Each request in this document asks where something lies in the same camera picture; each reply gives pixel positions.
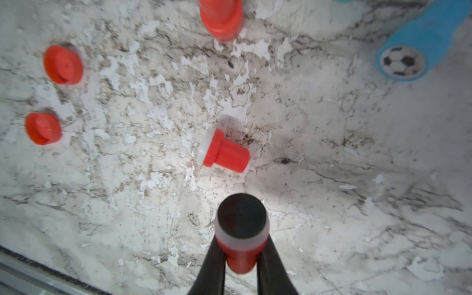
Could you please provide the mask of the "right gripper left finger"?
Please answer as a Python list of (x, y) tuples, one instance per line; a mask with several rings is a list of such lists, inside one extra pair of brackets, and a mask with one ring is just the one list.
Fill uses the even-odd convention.
[(226, 276), (226, 254), (213, 237), (200, 272), (188, 295), (223, 295)]

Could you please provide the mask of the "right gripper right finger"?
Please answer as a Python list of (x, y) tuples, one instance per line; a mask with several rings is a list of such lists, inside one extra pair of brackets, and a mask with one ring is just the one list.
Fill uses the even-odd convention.
[(298, 295), (271, 237), (257, 256), (258, 295)]

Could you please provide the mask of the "red stamp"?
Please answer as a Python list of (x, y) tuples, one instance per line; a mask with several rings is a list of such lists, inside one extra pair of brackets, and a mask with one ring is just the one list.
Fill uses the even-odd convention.
[(226, 139), (222, 130), (210, 128), (199, 147), (196, 159), (202, 166), (218, 165), (236, 173), (243, 173), (248, 167), (250, 152), (247, 148)]
[(217, 211), (215, 236), (230, 269), (237, 274), (249, 273), (269, 238), (265, 206), (250, 194), (228, 196)]

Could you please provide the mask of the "blue stamp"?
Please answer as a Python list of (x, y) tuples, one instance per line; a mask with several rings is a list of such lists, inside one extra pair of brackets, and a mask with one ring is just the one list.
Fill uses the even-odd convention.
[(457, 28), (472, 13), (471, 1), (434, 1), (404, 24), (376, 56), (378, 70), (396, 81), (415, 81), (443, 59)]

